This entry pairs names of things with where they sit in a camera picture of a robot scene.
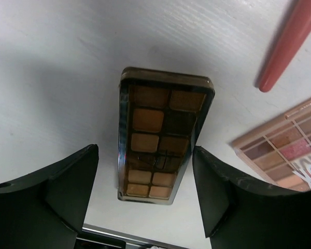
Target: brown eyeshadow palette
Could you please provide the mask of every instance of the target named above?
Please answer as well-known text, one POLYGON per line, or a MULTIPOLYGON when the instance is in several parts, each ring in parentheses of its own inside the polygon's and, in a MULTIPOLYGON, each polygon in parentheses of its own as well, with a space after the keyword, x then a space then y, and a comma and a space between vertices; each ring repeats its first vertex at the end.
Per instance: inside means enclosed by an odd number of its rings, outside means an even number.
POLYGON ((311 99, 232 142, 236 154, 266 181, 311 189, 311 99))
POLYGON ((173 203, 214 94, 206 77, 123 71, 119 200, 173 203))

